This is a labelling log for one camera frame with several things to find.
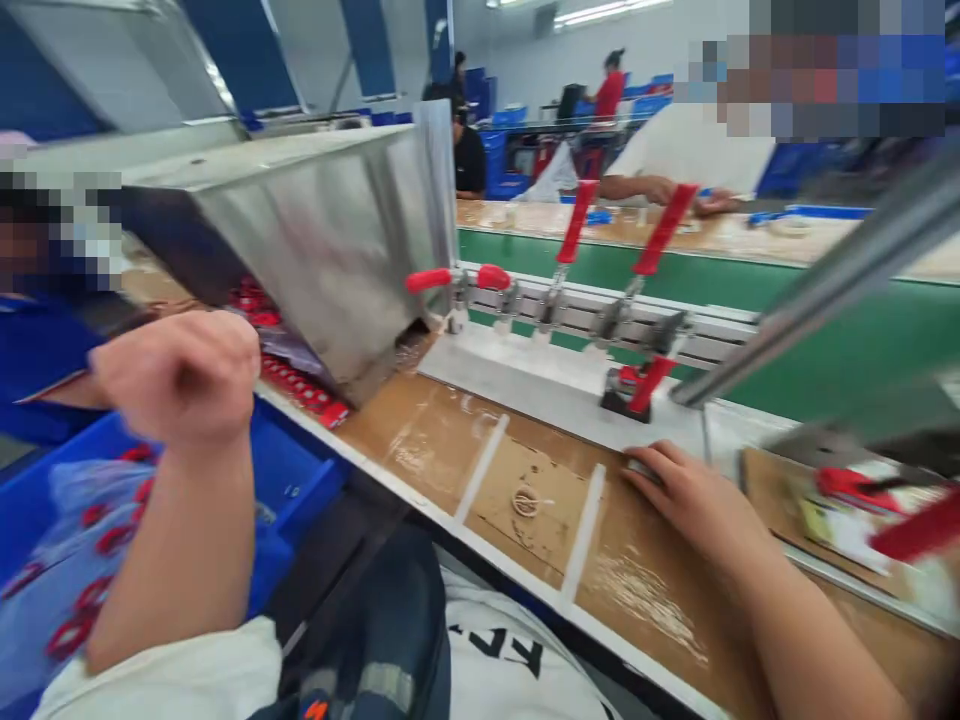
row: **person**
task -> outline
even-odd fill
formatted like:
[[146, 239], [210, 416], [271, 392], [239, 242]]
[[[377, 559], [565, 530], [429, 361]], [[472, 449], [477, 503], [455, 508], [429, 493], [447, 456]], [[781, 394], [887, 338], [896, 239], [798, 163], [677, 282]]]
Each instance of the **person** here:
[[617, 105], [623, 99], [623, 88], [626, 84], [626, 77], [620, 72], [620, 58], [626, 48], [614, 50], [603, 63], [603, 70], [606, 78], [603, 85], [597, 90], [596, 95], [586, 95], [584, 100], [595, 103], [593, 115], [598, 120], [611, 120], [617, 115]]
[[748, 73], [729, 70], [729, 80], [717, 83], [715, 103], [675, 100], [650, 118], [607, 169], [597, 194], [666, 205], [677, 183], [695, 183], [710, 191], [696, 200], [698, 215], [737, 211], [752, 198], [776, 145], [769, 128], [728, 122], [740, 119], [733, 103], [747, 107], [757, 92]]
[[73, 309], [97, 293], [54, 235], [58, 207], [39, 193], [0, 187], [0, 431], [31, 443], [63, 442], [109, 407], [87, 373], [103, 338]]
[[[131, 430], [165, 452], [86, 649], [44, 692], [36, 720], [617, 717], [532, 613], [440, 568], [429, 542], [407, 537], [364, 573], [316, 672], [278, 700], [272, 623], [244, 623], [256, 332], [228, 312], [189, 312], [97, 348], [91, 363]], [[626, 455], [659, 481], [624, 469], [625, 481], [739, 597], [779, 717], [910, 717], [733, 483], [669, 442]]]

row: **red shirt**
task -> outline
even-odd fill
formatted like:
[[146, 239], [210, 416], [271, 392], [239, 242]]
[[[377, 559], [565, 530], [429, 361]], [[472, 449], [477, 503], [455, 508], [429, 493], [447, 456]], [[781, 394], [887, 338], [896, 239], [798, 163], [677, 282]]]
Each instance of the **red shirt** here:
[[624, 76], [619, 70], [607, 75], [603, 85], [597, 91], [597, 106], [593, 114], [597, 117], [610, 117], [617, 114], [617, 105], [623, 98]]

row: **green conveyor belt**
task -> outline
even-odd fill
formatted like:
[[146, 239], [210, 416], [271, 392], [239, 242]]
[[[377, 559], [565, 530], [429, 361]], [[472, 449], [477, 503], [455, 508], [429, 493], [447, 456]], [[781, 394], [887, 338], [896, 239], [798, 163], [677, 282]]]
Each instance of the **green conveyor belt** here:
[[[463, 260], [550, 277], [559, 241], [460, 231]], [[622, 289], [637, 250], [582, 245], [569, 280]], [[762, 311], [793, 282], [799, 268], [665, 254], [644, 294], [698, 305]], [[474, 313], [490, 324], [493, 317]], [[514, 324], [529, 334], [529, 326]], [[554, 335], [579, 348], [579, 338]], [[628, 362], [632, 353], [615, 356]], [[754, 373], [727, 398], [807, 421], [851, 407], [859, 398], [920, 372], [960, 363], [960, 286], [896, 280], [840, 314], [789, 352]], [[680, 368], [674, 377], [698, 372]]]

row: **hand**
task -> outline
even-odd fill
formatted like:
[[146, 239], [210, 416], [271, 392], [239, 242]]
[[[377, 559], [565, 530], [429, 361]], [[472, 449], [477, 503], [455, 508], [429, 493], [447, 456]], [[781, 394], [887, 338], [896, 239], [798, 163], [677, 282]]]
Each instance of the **hand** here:
[[714, 188], [710, 197], [697, 198], [693, 203], [693, 212], [698, 217], [707, 217], [724, 212], [734, 212], [742, 202], [734, 197], [732, 190]]
[[676, 192], [677, 184], [670, 178], [660, 175], [644, 175], [642, 180], [643, 194], [657, 205], [667, 205]]
[[623, 468], [624, 478], [661, 512], [693, 547], [734, 581], [756, 573], [757, 564], [783, 558], [773, 536], [746, 496], [720, 473], [668, 440], [627, 448], [663, 480]]
[[238, 315], [191, 311], [96, 348], [90, 365], [138, 435], [168, 446], [223, 442], [249, 427], [260, 344]]

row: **white shirt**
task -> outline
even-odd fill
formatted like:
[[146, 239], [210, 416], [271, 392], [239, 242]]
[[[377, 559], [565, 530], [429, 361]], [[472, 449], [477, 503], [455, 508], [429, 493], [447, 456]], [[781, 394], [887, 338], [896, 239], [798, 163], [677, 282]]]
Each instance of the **white shirt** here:
[[[450, 717], [607, 720], [600, 691], [532, 613], [441, 571]], [[33, 720], [246, 720], [276, 701], [281, 662], [273, 622], [266, 618], [146, 650], [92, 678], [78, 657], [44, 692]]]
[[[738, 109], [729, 106], [731, 112]], [[674, 102], [637, 130], [606, 174], [661, 175], [678, 183], [752, 195], [776, 140], [769, 136], [768, 124], [755, 122], [755, 117], [750, 120], [754, 122], [730, 127], [717, 121], [714, 104]], [[739, 136], [731, 137], [734, 131]]]

